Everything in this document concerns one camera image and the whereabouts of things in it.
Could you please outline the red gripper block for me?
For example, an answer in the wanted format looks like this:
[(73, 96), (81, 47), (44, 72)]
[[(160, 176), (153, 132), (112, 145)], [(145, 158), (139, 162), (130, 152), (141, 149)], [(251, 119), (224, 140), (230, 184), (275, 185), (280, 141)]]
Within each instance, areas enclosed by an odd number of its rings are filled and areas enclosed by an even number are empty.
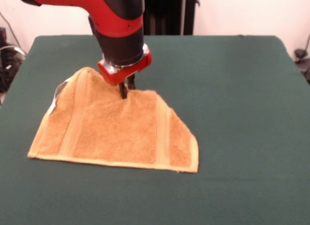
[[(135, 73), (143, 71), (152, 62), (152, 55), (149, 47), (146, 43), (143, 44), (143, 56), (142, 58), (131, 65), (126, 66), (113, 66), (109, 64), (104, 56), (102, 60), (97, 63), (99, 73), (102, 75), (104, 80), (112, 85), (116, 86), (119, 84), (120, 95), (122, 99), (127, 98), (127, 87), (130, 90), (135, 90)], [(124, 81), (128, 78), (127, 87)]]

